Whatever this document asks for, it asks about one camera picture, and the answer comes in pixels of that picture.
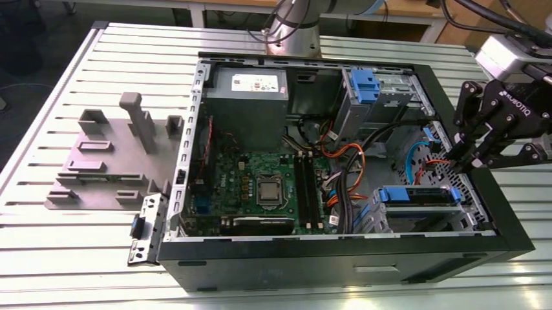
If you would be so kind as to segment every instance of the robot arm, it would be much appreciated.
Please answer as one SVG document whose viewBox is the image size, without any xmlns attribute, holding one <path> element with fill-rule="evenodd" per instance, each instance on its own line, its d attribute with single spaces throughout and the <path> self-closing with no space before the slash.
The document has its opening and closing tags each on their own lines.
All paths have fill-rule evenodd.
<svg viewBox="0 0 552 310">
<path fill-rule="evenodd" d="M 552 49 L 518 34 L 493 35 L 476 60 L 494 80 L 462 84 L 453 118 L 458 133 L 448 153 L 454 170 L 552 162 Z M 532 142 L 517 155 L 501 155 L 517 139 L 526 138 Z"/>
<path fill-rule="evenodd" d="M 263 37 L 251 36 L 266 44 L 267 54 L 319 57 L 319 15 L 369 14 L 382 3 L 383 0 L 282 0 L 275 6 L 273 25 L 262 32 Z"/>
</svg>

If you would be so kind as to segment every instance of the floor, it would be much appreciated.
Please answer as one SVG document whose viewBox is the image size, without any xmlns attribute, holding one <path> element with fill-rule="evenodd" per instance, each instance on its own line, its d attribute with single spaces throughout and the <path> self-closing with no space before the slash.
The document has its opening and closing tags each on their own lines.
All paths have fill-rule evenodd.
<svg viewBox="0 0 552 310">
<path fill-rule="evenodd" d="M 19 10 L 21 14 L 28 8 L 23 6 Z M 0 111 L 0 168 L 17 147 L 93 21 L 191 26 L 188 11 L 170 8 L 79 3 L 76 14 L 68 15 L 60 2 L 43 1 L 37 13 L 45 25 L 45 31 L 33 37 L 43 57 L 41 69 L 27 76 L 15 76 L 0 68 L 0 98 L 9 106 L 8 110 Z M 266 15 L 261 14 L 207 12 L 208 28 L 259 30 L 265 20 Z M 329 19 L 321 23 L 321 33 L 347 36 L 350 21 L 347 25 L 349 30 L 342 20 Z"/>
</svg>

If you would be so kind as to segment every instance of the silver cylinder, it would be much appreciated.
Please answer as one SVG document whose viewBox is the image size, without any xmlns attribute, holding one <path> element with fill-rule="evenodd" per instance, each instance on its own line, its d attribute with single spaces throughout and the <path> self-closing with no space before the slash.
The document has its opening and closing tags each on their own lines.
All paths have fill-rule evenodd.
<svg viewBox="0 0 552 310">
<path fill-rule="evenodd" d="M 269 33 L 267 41 L 273 42 L 286 37 L 293 31 L 293 27 L 281 23 L 274 23 Z M 299 28 L 293 35 L 282 42 L 267 44 L 266 53 L 279 56 L 321 57 L 319 53 L 319 32 L 318 25 L 310 28 Z"/>
<path fill-rule="evenodd" d="M 281 56 L 321 57 L 319 15 L 362 14 L 375 2 L 377 0 L 286 0 L 278 9 L 270 30 L 266 31 L 266 53 Z"/>
</svg>

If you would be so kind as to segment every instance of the table surface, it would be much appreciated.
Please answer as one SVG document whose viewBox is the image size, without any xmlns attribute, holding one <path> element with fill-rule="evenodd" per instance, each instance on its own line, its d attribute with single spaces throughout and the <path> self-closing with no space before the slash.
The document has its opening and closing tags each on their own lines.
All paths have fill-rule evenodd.
<svg viewBox="0 0 552 310">
<path fill-rule="evenodd" d="M 327 58 L 430 65 L 452 102 L 465 79 L 485 79 L 460 46 L 339 37 L 322 37 L 321 45 Z M 187 294 L 162 267 L 126 265 L 135 212 L 47 210 L 45 194 L 76 141 L 81 111 L 101 109 L 108 118 L 124 117 L 117 108 L 120 93 L 140 92 L 154 119 L 186 116 L 200 50 L 262 54 L 263 46 L 234 30 L 111 24 L 88 34 L 0 174 L 1 305 L 122 309 L 164 303 L 178 310 L 551 309 L 551 165 L 494 172 L 536 250 L 437 284 Z"/>
<path fill-rule="evenodd" d="M 198 3 L 220 3 L 226 5 L 254 5 L 275 6 L 279 0 L 182 0 Z M 389 15 L 391 16 L 416 16 L 416 17 L 442 17 L 440 8 L 425 4 L 425 0 L 386 0 Z M 375 14 L 383 14 L 383 7 L 375 11 Z"/>
</svg>

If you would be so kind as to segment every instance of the green motherboard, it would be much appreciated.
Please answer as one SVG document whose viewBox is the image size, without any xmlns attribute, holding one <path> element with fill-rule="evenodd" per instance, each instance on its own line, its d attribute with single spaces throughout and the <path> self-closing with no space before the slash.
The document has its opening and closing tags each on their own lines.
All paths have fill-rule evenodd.
<svg viewBox="0 0 552 310">
<path fill-rule="evenodd" d="M 215 159 L 214 186 L 210 201 L 194 199 L 195 233 L 219 236 L 219 220 L 226 216 L 258 216 L 294 219 L 294 234 L 327 234 L 322 195 L 315 195 L 319 223 L 303 225 L 299 221 L 299 199 L 295 186 L 295 156 L 275 153 L 219 154 Z M 326 158 L 313 158 L 314 184 L 322 183 L 329 173 Z"/>
</svg>

